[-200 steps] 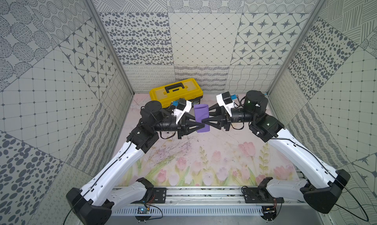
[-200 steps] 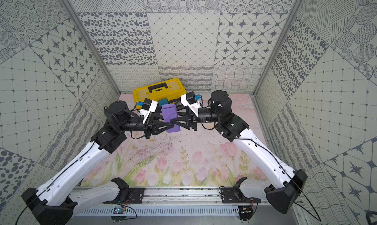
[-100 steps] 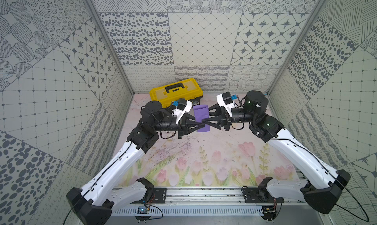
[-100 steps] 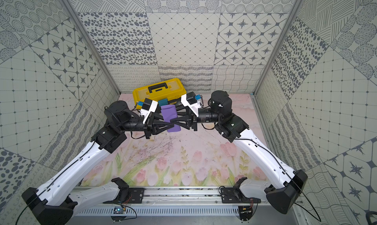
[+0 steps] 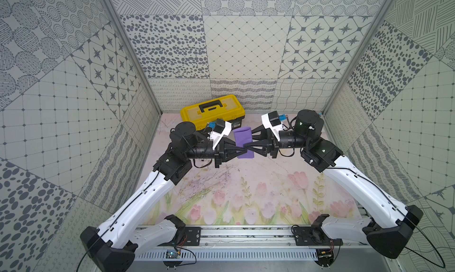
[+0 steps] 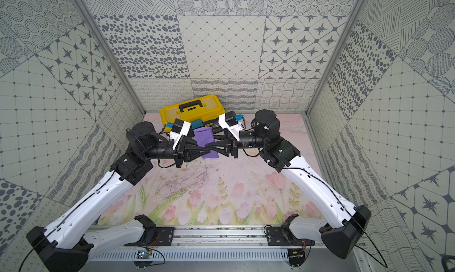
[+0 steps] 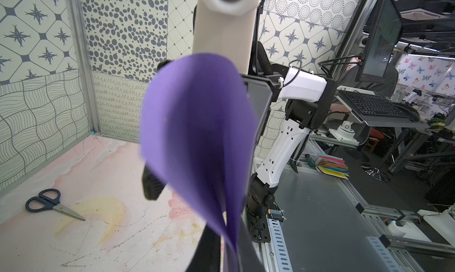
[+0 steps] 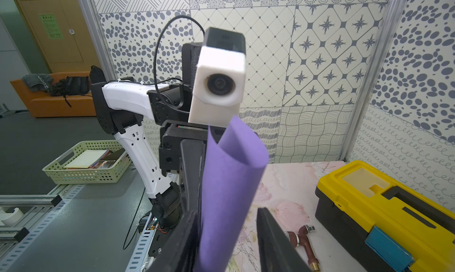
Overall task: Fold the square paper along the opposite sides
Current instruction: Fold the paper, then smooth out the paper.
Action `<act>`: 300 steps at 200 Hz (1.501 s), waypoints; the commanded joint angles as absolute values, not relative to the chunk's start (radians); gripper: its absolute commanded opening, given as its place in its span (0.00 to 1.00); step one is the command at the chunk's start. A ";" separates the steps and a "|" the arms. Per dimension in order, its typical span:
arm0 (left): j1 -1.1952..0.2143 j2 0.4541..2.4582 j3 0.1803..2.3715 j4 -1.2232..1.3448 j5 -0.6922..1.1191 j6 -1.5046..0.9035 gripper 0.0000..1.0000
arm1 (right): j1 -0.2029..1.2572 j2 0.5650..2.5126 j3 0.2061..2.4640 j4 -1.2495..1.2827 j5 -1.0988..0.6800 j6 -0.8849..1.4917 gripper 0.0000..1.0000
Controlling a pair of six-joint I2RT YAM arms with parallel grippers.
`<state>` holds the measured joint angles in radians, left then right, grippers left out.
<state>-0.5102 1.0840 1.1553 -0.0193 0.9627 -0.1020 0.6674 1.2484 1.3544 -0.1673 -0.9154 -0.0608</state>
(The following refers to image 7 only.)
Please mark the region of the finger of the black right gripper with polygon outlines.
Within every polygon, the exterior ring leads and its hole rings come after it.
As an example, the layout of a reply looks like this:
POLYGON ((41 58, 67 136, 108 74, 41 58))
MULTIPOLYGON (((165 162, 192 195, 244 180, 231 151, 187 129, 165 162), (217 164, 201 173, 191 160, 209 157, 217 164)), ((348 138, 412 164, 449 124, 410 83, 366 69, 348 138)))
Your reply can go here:
POLYGON ((142 174, 143 193, 147 200, 157 200, 163 192, 166 184, 160 181, 145 165, 142 174))

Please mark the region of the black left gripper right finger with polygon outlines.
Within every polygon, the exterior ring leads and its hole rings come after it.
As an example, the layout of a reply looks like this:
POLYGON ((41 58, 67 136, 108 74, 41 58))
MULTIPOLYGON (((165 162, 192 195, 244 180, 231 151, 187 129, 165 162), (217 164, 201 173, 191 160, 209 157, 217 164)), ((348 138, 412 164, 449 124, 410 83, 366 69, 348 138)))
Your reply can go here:
POLYGON ((240 224, 238 237, 238 258, 241 272, 265 272, 250 239, 250 234, 243 222, 240 224))

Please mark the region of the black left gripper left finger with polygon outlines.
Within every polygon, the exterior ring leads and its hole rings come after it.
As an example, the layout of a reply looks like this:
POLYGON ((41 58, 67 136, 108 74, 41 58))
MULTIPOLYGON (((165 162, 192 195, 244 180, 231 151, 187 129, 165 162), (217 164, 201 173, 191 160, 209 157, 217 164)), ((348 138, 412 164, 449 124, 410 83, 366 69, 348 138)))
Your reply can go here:
POLYGON ((205 226, 186 272, 220 272, 221 238, 205 226))

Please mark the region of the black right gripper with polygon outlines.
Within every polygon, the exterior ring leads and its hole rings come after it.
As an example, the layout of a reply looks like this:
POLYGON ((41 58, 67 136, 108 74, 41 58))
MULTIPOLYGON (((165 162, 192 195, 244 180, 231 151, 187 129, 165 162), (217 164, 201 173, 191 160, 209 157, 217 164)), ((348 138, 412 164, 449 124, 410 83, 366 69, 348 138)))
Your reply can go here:
POLYGON ((272 102, 276 102, 280 90, 279 78, 285 78, 288 66, 271 65, 273 74, 260 77, 242 75, 246 91, 246 105, 242 108, 242 153, 252 155, 265 126, 265 118, 272 102))

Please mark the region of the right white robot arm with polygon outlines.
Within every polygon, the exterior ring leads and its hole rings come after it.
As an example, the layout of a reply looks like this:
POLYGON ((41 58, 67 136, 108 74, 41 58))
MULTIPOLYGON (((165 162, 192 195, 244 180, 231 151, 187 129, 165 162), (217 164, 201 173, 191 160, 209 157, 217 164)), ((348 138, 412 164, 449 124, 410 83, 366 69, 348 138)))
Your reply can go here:
POLYGON ((252 240, 269 242, 284 167, 326 119, 336 87, 299 59, 271 64, 260 42, 247 75, 214 53, 163 62, 141 112, 145 197, 172 186, 229 246, 246 211, 252 240))

